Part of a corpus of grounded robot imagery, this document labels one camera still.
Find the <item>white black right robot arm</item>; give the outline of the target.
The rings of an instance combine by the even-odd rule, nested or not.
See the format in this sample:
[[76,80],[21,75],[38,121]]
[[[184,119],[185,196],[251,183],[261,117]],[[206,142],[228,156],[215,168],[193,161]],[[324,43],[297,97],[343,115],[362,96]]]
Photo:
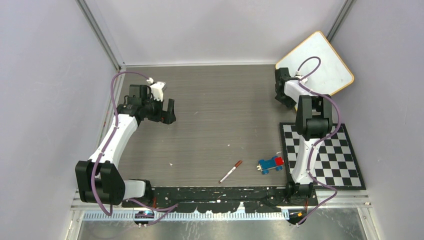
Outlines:
[[294,129],[299,135],[299,147],[294,169],[287,172],[285,199],[291,205],[299,205],[313,193],[313,168],[320,140],[333,126],[332,105],[324,96],[306,90],[300,76],[290,76],[287,67],[276,69],[274,76],[275,99],[288,108],[297,107]]

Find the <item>brown whiteboard marker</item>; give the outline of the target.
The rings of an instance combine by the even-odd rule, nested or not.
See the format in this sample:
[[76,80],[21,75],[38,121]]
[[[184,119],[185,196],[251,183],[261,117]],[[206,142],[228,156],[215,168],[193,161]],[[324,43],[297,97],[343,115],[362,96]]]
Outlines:
[[242,160],[239,160],[219,181],[218,183],[221,184],[224,182],[236,169],[239,165],[242,164]]

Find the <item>blue red toy car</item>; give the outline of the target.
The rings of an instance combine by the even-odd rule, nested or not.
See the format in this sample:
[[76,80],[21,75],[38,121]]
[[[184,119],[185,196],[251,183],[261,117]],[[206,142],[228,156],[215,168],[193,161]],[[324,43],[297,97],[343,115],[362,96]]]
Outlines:
[[273,156],[270,159],[261,159],[258,161],[256,166],[257,170],[260,171],[263,175],[267,175],[270,170],[275,169],[276,171],[281,171],[284,166],[284,159],[280,156]]

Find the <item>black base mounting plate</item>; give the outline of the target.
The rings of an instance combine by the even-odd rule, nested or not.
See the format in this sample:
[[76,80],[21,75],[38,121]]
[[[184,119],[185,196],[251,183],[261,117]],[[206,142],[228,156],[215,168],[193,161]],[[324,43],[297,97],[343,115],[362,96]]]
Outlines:
[[276,213],[278,207],[305,208],[318,204],[316,195],[289,197],[282,186],[155,187],[136,201],[157,209],[177,205],[176,213]]

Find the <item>black white checkerboard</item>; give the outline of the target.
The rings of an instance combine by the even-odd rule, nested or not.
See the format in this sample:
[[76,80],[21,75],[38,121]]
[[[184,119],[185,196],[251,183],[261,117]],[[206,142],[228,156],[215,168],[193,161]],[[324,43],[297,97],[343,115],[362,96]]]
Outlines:
[[[282,144],[282,157],[287,180],[292,179],[299,153],[300,136],[294,123],[279,124]],[[358,164],[347,127],[344,123],[331,138],[324,140],[319,150],[312,171],[313,176],[320,182],[337,190],[365,190],[366,185]]]

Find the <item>yellow framed whiteboard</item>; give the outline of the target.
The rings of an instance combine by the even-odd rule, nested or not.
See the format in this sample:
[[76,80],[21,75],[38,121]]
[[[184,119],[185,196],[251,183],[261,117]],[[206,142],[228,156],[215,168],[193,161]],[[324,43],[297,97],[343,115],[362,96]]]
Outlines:
[[300,96],[333,96],[354,75],[321,31],[312,33],[275,64],[275,99],[296,109]]

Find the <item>aluminium front frame rail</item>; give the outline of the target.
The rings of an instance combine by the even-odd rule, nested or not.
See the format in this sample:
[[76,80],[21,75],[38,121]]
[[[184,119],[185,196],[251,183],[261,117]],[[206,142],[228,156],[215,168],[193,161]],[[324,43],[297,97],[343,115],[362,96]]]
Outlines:
[[116,206],[108,216],[94,203],[85,203],[76,198],[71,210],[81,211],[82,219],[87,221],[134,221],[147,224],[153,221],[254,221],[254,220],[290,220],[305,217],[316,206],[314,202],[324,202],[319,209],[356,209],[361,215],[372,207],[366,196],[337,195],[328,200],[328,194],[320,191],[317,196],[304,205],[267,206],[259,201],[227,201],[218,199],[208,202],[181,202],[173,210],[153,211],[140,205]]

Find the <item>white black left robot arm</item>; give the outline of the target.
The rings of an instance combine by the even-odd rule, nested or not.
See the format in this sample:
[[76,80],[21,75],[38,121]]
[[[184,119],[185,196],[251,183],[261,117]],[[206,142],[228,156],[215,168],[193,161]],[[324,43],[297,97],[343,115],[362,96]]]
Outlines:
[[98,195],[102,204],[119,205],[134,198],[141,207],[153,202],[150,181],[145,179],[123,180],[118,171],[123,151],[143,120],[170,125],[176,121],[174,104],[168,100],[163,109],[166,83],[132,84],[124,102],[117,106],[117,115],[97,150],[86,161],[75,166],[75,175],[82,202],[96,203]]

